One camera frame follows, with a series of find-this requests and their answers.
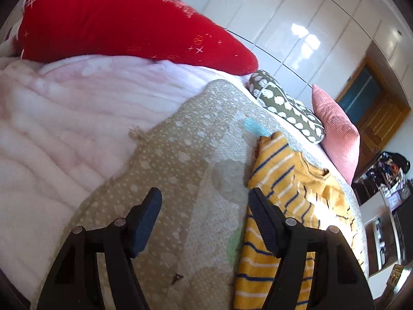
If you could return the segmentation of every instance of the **black bracket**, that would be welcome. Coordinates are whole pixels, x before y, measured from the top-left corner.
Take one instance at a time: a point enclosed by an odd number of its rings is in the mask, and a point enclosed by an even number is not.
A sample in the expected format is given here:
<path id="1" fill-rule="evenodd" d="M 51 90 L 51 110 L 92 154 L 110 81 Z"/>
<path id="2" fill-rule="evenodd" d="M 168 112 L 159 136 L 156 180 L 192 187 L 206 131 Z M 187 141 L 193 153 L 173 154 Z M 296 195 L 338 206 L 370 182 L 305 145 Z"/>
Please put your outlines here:
<path id="1" fill-rule="evenodd" d="M 105 254 L 116 309 L 149 310 L 131 258 L 145 249 L 161 206 L 162 194 L 152 188 L 126 218 L 92 231 L 75 227 L 47 276 L 37 309 L 104 310 L 96 254 L 100 252 Z"/>
<path id="2" fill-rule="evenodd" d="M 322 231 L 286 218 L 259 188 L 249 192 L 248 204 L 267 250 L 281 258 L 262 309 L 295 309 L 307 252 L 315 252 L 307 310 L 375 309 L 363 271 L 338 227 Z"/>

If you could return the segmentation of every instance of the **clothing pile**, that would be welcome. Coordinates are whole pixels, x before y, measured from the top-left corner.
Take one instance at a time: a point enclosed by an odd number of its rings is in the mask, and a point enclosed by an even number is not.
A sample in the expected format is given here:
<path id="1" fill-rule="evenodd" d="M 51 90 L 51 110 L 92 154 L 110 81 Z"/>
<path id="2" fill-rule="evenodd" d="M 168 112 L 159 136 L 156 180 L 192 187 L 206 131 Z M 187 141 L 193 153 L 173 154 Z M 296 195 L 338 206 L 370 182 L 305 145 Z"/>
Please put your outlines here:
<path id="1" fill-rule="evenodd" d="M 306 227 L 340 228 L 357 257 L 360 244 L 354 241 L 357 230 L 354 215 L 338 182 L 329 170 L 309 164 L 303 154 L 293 151 L 280 133 L 262 137 L 258 157 L 248 188 L 260 188 L 270 203 L 286 217 Z M 307 253 L 306 267 L 296 309 L 307 307 L 314 270 L 314 253 Z M 364 270 L 364 260 L 357 257 Z M 271 288 L 280 259 L 265 248 L 250 209 L 247 212 L 244 247 L 235 283 L 235 309 L 261 309 Z"/>

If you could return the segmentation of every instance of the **yellow shirt with blue stripes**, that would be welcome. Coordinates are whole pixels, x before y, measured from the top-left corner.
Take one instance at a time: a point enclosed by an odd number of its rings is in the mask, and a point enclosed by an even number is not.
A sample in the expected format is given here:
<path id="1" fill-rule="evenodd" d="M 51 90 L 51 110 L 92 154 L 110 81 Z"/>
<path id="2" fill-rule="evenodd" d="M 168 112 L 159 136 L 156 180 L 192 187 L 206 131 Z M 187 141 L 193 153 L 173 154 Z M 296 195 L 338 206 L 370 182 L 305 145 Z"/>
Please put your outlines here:
<path id="1" fill-rule="evenodd" d="M 306 227 L 340 228 L 361 262 L 361 236 L 354 215 L 338 182 L 326 169 L 309 164 L 302 153 L 291 150 L 286 137 L 274 133 L 261 137 L 258 156 L 248 188 L 260 188 L 270 203 L 286 217 L 294 217 Z M 314 268 L 314 253 L 307 253 L 301 291 L 296 309 L 307 307 Z M 235 282 L 234 309 L 261 309 L 268 295 L 280 259 L 265 248 L 257 224 L 248 208 L 244 246 Z"/>

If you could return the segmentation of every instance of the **pink pillow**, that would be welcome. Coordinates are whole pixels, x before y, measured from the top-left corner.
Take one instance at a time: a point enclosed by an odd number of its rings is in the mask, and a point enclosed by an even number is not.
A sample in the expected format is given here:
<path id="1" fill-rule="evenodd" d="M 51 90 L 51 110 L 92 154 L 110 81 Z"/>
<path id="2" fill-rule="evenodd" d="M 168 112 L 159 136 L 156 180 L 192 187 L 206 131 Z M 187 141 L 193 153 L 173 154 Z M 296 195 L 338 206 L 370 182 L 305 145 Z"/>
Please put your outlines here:
<path id="1" fill-rule="evenodd" d="M 341 107 L 317 85 L 313 85 L 313 110 L 325 128 L 321 141 L 325 152 L 351 184 L 360 153 L 360 134 Z"/>

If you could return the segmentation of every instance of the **beige polka dot blanket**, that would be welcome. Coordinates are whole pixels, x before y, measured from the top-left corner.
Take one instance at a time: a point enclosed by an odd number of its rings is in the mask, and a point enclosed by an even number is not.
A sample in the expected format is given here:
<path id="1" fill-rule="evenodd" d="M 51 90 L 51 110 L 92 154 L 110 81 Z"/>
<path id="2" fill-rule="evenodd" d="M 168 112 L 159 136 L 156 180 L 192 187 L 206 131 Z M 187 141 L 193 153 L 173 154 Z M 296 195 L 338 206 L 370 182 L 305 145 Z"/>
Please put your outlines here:
<path id="1" fill-rule="evenodd" d="M 320 163 L 238 88 L 224 80 L 210 82 L 201 95 L 149 133 L 131 133 L 138 146 L 128 169 L 81 205 L 61 242 L 75 225 L 95 229 L 127 215 L 151 187 L 158 187 L 163 196 L 160 215 L 145 251 L 133 261 L 149 306 L 153 310 L 231 309 L 246 183 L 257 138 L 278 130 L 289 137 L 293 148 Z M 351 188 L 342 178 L 337 180 L 361 226 Z M 103 256 L 99 265 L 105 306 L 112 310 Z"/>

